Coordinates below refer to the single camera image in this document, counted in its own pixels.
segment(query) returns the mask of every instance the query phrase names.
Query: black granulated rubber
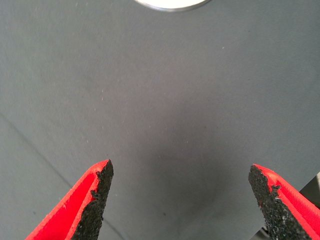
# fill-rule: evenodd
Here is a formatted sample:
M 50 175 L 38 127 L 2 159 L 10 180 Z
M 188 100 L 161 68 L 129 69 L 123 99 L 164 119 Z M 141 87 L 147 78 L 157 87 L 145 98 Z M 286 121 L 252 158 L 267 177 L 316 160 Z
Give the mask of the black granulated rubber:
M 280 186 L 272 186 L 270 192 L 267 177 L 254 165 L 250 169 L 249 182 L 264 215 L 271 240 L 311 240 L 288 207 L 278 198 Z
M 99 184 L 96 191 L 91 191 L 95 200 L 91 201 L 83 210 L 81 220 L 76 227 L 72 240 L 97 240 L 102 226 L 103 213 L 106 206 L 108 193 L 114 169 L 111 161 L 108 161 L 101 172 L 96 173 Z

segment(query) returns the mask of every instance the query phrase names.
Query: silver metal object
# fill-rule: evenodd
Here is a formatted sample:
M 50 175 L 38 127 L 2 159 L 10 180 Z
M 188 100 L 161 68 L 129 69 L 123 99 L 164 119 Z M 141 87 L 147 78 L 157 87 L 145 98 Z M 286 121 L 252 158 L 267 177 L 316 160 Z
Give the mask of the silver metal object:
M 197 8 L 210 0 L 135 0 L 136 2 L 165 12 L 179 12 Z

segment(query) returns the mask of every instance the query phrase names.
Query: white round object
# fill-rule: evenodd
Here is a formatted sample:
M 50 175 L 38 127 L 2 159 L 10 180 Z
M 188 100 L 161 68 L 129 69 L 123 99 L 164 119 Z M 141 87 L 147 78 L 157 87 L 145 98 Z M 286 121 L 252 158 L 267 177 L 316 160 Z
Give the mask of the white round object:
M 199 7 L 210 0 L 135 0 L 136 2 L 152 9 L 176 12 Z

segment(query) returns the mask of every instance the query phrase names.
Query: black rubber edge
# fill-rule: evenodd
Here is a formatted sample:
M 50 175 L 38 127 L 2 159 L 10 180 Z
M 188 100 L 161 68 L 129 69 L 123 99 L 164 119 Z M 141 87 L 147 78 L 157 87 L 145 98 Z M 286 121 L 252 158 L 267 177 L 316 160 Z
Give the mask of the black rubber edge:
M 254 165 L 250 169 L 249 182 L 271 240 L 311 240 L 288 207 L 278 198 L 280 186 L 272 186 L 270 192 L 267 177 Z
M 101 172 L 96 173 L 99 179 L 97 191 L 91 191 L 95 200 L 91 201 L 83 210 L 81 220 L 76 227 L 72 240 L 97 240 L 102 226 L 103 213 L 111 186 L 114 169 L 108 161 Z

